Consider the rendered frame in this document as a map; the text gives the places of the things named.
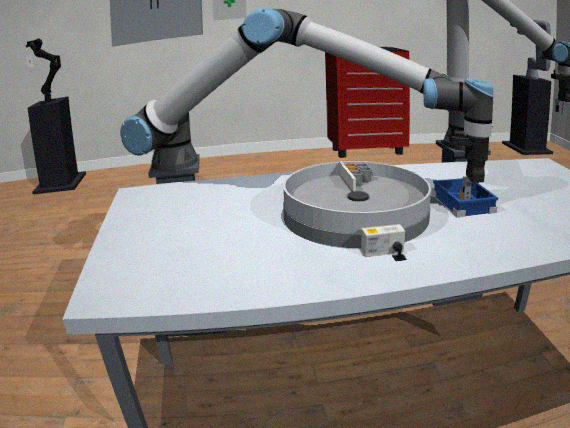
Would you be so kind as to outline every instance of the red tool chest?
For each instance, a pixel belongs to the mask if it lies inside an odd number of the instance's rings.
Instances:
[[[409,52],[384,48],[409,59]],[[410,145],[410,88],[352,62],[325,54],[328,138],[347,149]]]

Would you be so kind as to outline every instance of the blue joint cap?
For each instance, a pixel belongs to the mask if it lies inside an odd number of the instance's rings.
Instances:
[[[437,86],[435,80],[424,80],[424,106],[427,108],[435,108],[437,105]]]
[[[251,12],[242,25],[243,35],[257,46],[267,46],[276,41],[285,28],[285,21],[274,9],[258,9]]]
[[[138,116],[131,116],[123,122],[121,141],[125,149],[134,155],[144,155],[152,150],[150,127]]]
[[[493,85],[483,80],[465,79],[465,84],[471,89],[475,89],[488,97],[493,98]]]
[[[570,48],[570,43],[568,42],[558,42],[552,48],[552,58],[556,62],[565,62],[568,59],[568,48]]]

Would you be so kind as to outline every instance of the blue bin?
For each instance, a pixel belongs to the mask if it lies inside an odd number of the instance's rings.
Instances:
[[[471,187],[471,199],[462,201],[459,192],[463,187],[463,179],[433,180],[436,198],[450,211],[465,211],[465,215],[488,214],[491,208],[497,206],[497,198],[493,193],[485,189],[480,183],[473,183]]]

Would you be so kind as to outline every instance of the white tabletop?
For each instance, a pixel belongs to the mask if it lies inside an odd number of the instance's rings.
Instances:
[[[403,165],[461,178],[465,163]],[[120,189],[64,316],[69,334],[223,329],[322,319],[570,273],[570,171],[488,161],[495,214],[431,205],[406,261],[309,242],[281,220],[288,175],[266,188],[201,182]]]

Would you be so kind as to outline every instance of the circular tray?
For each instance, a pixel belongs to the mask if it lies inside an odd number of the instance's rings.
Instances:
[[[295,234],[320,244],[359,248],[361,229],[400,224],[406,241],[419,236],[429,224],[429,183],[403,168],[366,163],[373,177],[358,190],[369,194],[352,201],[339,175],[338,162],[314,165],[295,172],[284,189],[283,221]]]

